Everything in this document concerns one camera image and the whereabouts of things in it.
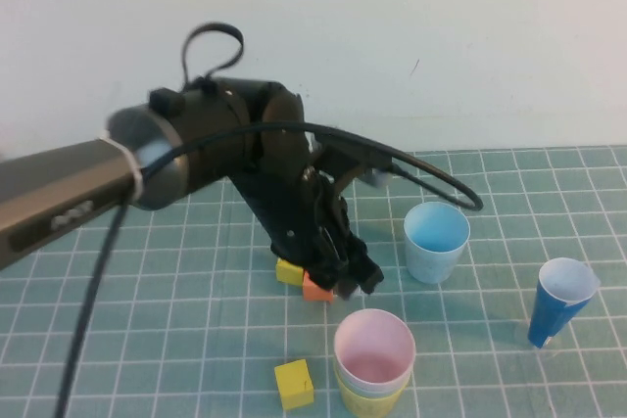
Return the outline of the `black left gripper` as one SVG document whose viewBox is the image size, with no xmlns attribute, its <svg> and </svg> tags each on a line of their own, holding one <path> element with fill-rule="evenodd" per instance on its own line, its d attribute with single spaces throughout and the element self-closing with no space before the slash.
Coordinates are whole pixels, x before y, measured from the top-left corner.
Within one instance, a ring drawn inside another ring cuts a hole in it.
<svg viewBox="0 0 627 418">
<path fill-rule="evenodd" d="M 357 288 L 371 295 L 383 281 L 365 242 L 352 233 L 345 200 L 313 168 L 290 181 L 242 171 L 231 182 L 269 236 L 273 252 L 304 267 L 320 289 L 334 290 L 347 269 L 347 296 Z"/>
</svg>

